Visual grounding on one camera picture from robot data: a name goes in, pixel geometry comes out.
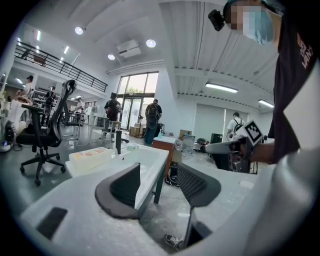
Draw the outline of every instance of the chair wheel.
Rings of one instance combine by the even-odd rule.
[[[39,186],[41,185],[41,181],[40,181],[39,179],[36,179],[36,180],[34,181],[34,184],[35,184],[37,187],[39,187]]]

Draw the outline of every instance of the jeans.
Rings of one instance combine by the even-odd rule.
[[[156,133],[157,127],[158,127],[157,125],[153,129],[150,129],[148,126],[146,127],[145,136],[144,136],[144,142],[146,144],[151,145],[152,142],[154,141],[154,137],[155,137],[155,133]]]

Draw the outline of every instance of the concrete floor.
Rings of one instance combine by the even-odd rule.
[[[49,148],[49,154],[60,153],[60,162],[65,163],[69,160],[69,154],[84,151],[96,147],[115,148],[115,143],[91,143],[88,145],[89,135],[88,126],[81,128],[81,135],[78,145],[66,147],[66,141],[63,141],[59,147]],[[69,130],[65,130],[64,134],[69,134]],[[92,133],[92,141],[98,141],[99,132]],[[122,133],[122,138],[130,140],[130,142],[143,144],[143,139],[134,138],[128,135],[128,132]],[[209,166],[214,166],[212,159],[207,154],[195,152],[194,156],[189,156],[193,161]],[[12,208],[12,214],[19,216],[29,205],[42,197],[44,194],[52,190],[54,187],[70,179],[71,176],[66,171],[61,173],[60,167],[51,163],[45,163],[42,167],[40,175],[41,186],[36,187],[34,179],[36,176],[37,164],[33,163],[25,166],[25,175],[22,175],[19,168],[20,164],[35,156],[30,147],[23,147],[22,151],[11,151],[0,155],[0,182],[4,189],[8,202]],[[172,234],[179,239],[183,239],[188,225],[190,205],[185,199],[180,188],[168,186],[163,183],[159,204],[150,202],[143,217],[140,220],[145,231],[168,253],[175,253],[176,250],[165,244],[163,240],[164,234]]]

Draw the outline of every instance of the person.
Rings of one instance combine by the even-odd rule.
[[[154,99],[145,109],[146,131],[144,136],[144,143],[151,145],[154,141],[154,135],[158,127],[158,121],[162,116],[161,106],[158,100]]]
[[[257,44],[271,43],[278,51],[273,88],[273,118],[268,133],[268,137],[274,141],[258,144],[250,158],[251,162],[276,164],[282,157],[300,148],[284,110],[313,70],[317,59],[314,48],[318,46],[311,45],[310,40],[313,42],[317,40],[312,36],[307,38],[307,34],[302,30],[307,31],[309,29],[307,26],[312,26],[308,18],[303,18],[303,11],[299,12],[302,14],[298,19],[306,26],[293,24],[289,13],[284,10],[283,15],[280,15],[275,6],[268,2],[269,0],[228,0],[223,8],[223,17],[232,30],[239,31]],[[244,146],[241,147],[241,153],[245,154]],[[172,246],[180,242],[172,237],[170,241],[174,241],[171,243]]]
[[[81,97],[79,97],[78,99],[78,103],[75,107],[75,113],[76,113],[76,122],[79,123],[80,119],[81,119],[81,113],[83,111],[83,109],[85,108],[85,104],[82,101]]]
[[[29,100],[31,100],[35,91],[35,85],[32,83],[34,80],[34,76],[30,75],[26,79],[27,79],[27,83],[25,84],[21,95],[25,95]]]
[[[55,90],[56,90],[56,87],[53,86],[51,87],[51,91],[48,91],[45,95],[45,104],[49,103],[50,104],[50,111],[51,111],[51,108],[52,108],[52,103],[54,102],[54,100],[56,99],[56,93],[55,93]],[[50,111],[49,111],[49,114],[48,115],[45,115],[43,114],[42,117],[41,117],[41,126],[48,126],[48,123],[49,123],[49,119],[50,119]]]
[[[245,122],[240,118],[240,114],[238,112],[233,113],[233,119],[229,122],[227,126],[227,133],[225,136],[225,140],[231,141],[234,136],[237,134],[237,131],[245,124]]]
[[[23,112],[26,111],[26,108],[23,108],[22,104],[29,106],[33,105],[32,101],[18,90],[16,92],[16,97],[11,101],[10,110],[6,119],[7,123],[11,122],[11,128],[13,129],[15,136],[17,136],[26,127],[26,122],[20,121]]]
[[[122,113],[121,104],[119,101],[117,101],[117,94],[112,92],[110,96],[110,100],[107,101],[107,103],[104,106],[104,111],[106,113],[106,117],[109,118],[109,122],[114,122],[118,120],[118,113]],[[116,131],[115,125],[111,127],[112,133]],[[115,135],[111,135],[111,142],[114,141]]]

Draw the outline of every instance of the mesh chair back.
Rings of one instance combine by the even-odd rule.
[[[220,182],[184,163],[178,164],[178,184],[191,207],[207,206],[221,191]]]
[[[61,91],[60,97],[55,106],[55,110],[52,115],[52,118],[49,121],[48,129],[46,130],[46,133],[48,135],[52,135],[56,137],[56,144],[52,145],[52,147],[59,146],[59,144],[62,141],[62,136],[60,134],[60,124],[61,124],[60,116],[62,115],[62,110],[64,108],[64,105],[67,104],[68,97],[75,91],[76,88],[77,88],[77,82],[75,80],[68,80],[62,84],[62,91]]]

